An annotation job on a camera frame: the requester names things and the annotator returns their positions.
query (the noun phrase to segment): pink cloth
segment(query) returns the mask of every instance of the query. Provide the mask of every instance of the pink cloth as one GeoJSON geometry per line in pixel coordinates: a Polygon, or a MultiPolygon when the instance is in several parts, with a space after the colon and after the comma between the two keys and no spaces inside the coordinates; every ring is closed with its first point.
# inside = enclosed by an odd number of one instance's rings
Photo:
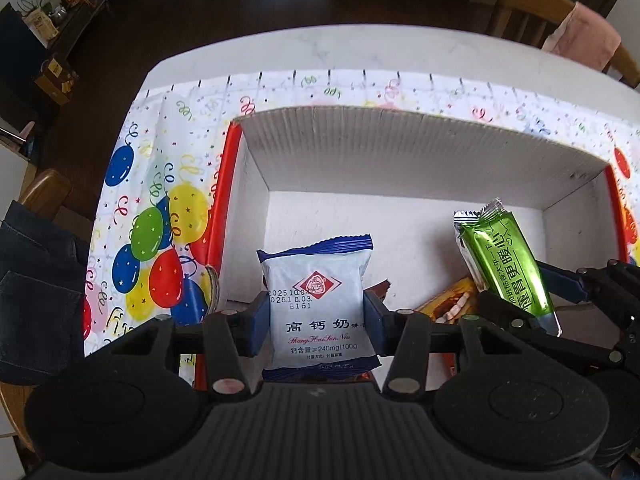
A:
{"type": "Polygon", "coordinates": [[[560,26],[546,38],[542,50],[602,70],[620,46],[620,35],[607,20],[576,3],[560,26]]]}

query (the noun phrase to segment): red logo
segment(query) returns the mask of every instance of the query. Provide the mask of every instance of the red logo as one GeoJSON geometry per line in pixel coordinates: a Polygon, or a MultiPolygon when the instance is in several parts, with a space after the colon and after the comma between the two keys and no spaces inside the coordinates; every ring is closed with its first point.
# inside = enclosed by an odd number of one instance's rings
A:
{"type": "Polygon", "coordinates": [[[308,278],[305,278],[301,282],[297,282],[293,288],[308,292],[316,300],[322,298],[326,293],[336,289],[342,282],[335,278],[327,278],[320,274],[317,270],[308,278]]]}

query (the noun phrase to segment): denim fabric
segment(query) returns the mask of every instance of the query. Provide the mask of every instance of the denim fabric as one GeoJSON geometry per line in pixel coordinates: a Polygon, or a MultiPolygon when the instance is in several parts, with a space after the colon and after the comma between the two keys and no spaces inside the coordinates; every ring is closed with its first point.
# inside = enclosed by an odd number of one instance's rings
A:
{"type": "Polygon", "coordinates": [[[88,244],[13,202],[0,226],[0,381],[39,384],[83,357],[88,244]]]}

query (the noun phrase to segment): green wrapper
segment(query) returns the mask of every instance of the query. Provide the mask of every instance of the green wrapper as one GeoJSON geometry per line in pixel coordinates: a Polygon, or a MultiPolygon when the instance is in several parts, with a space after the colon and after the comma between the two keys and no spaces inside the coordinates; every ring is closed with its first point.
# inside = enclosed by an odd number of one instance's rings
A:
{"type": "Polygon", "coordinates": [[[458,246],[478,290],[491,290],[538,318],[552,335],[560,335],[554,307],[540,270],[513,217],[499,198],[480,211],[458,211],[453,220],[458,246]]]}

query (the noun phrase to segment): wooden floor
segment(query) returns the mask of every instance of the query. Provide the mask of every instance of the wooden floor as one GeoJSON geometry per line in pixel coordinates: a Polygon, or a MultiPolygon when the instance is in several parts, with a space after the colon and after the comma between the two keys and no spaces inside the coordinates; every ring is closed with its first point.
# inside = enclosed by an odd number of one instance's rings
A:
{"type": "Polygon", "coordinates": [[[40,165],[78,190],[74,208],[95,207],[122,121],[147,72],[198,46],[282,28],[401,23],[483,32],[491,9],[464,0],[110,0],[70,56],[80,75],[40,165]]]}

